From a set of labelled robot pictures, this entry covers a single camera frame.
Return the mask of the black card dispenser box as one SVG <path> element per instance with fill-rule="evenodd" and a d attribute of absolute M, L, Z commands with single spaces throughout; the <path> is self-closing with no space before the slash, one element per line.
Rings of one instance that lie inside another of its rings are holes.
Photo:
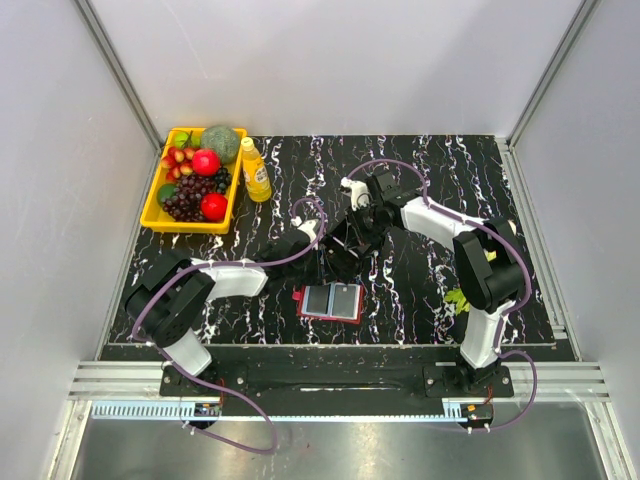
<path fill-rule="evenodd" d="M 336 224 L 320 241 L 324 265 L 333 281 L 351 283 L 361 275 L 375 251 L 384 244 L 383 237 L 362 240 L 348 219 Z"/>

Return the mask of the red leather card holder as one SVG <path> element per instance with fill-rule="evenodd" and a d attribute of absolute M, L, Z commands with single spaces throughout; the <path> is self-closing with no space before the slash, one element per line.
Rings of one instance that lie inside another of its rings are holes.
<path fill-rule="evenodd" d="M 329 296 L 328 312 L 325 315 L 312 315 L 312 314 L 308 314 L 306 312 L 306 303 L 307 303 L 307 295 L 308 295 L 307 289 L 309 287 L 311 287 L 311 286 L 303 286 L 300 290 L 295 291 L 293 293 L 293 295 L 292 295 L 292 299 L 296 303 L 297 314 L 299 316 L 301 316 L 301 317 L 309 317 L 309 318 L 316 319 L 316 320 L 332 321 L 332 322 L 340 322 L 340 323 L 358 325 L 360 323 L 360 321 L 361 321 L 361 314 L 362 314 L 362 309 L 363 309 L 363 299 L 364 299 L 364 293 L 365 293 L 364 288 L 361 285 L 351 284 L 351 285 L 357 285 L 359 287 L 359 300 L 358 300 L 358 305 L 357 305 L 357 310 L 356 310 L 357 316 L 354 319 L 337 318 L 337 317 L 334 317 L 332 315 L 332 302 L 333 302 L 333 297 L 334 297 L 334 285 L 336 283 L 344 284 L 344 283 L 339 283 L 339 282 L 332 282 L 332 283 L 329 283 L 329 284 L 325 284 L 325 285 L 329 285 L 331 287 L 330 296 Z"/>

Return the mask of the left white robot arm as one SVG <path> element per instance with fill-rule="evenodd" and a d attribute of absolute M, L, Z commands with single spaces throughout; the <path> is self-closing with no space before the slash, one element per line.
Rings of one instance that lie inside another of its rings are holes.
<path fill-rule="evenodd" d="M 182 383 L 193 394 L 213 390 L 217 372 L 194 332 L 205 304 L 227 297 L 255 297 L 285 280 L 300 282 L 314 272 L 322 221 L 297 227 L 264 247 L 254 259 L 205 261 L 169 252 L 123 294 L 127 315 L 140 323 L 135 339 L 160 348 L 183 368 Z"/>

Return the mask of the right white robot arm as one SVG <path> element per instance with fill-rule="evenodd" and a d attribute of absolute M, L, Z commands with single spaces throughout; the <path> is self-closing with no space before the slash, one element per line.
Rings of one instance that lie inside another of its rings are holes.
<path fill-rule="evenodd" d="M 454 379 L 462 393 L 480 394 L 491 382 L 487 367 L 498 360 L 506 317 L 530 286 L 509 221 L 472 218 L 417 191 L 404 191 L 388 172 L 364 181 L 344 177 L 340 186 L 351 203 L 345 249 L 366 253 L 381 245 L 395 227 L 453 252 L 458 283 L 470 304 L 460 347 L 466 364 L 456 369 Z"/>

